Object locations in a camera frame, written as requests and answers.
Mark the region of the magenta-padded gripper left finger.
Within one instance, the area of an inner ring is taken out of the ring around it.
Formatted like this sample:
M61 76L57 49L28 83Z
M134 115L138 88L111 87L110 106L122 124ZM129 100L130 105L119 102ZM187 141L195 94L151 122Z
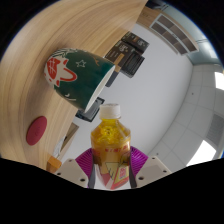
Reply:
M93 188L96 175L92 150L87 149L76 159L67 159L55 175L81 187Z

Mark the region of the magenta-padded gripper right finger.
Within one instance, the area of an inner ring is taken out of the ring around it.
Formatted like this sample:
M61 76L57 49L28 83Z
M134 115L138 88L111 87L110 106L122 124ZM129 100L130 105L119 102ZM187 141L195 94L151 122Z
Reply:
M148 157L137 148L131 148L129 182L132 188L143 187L170 174L158 157Z

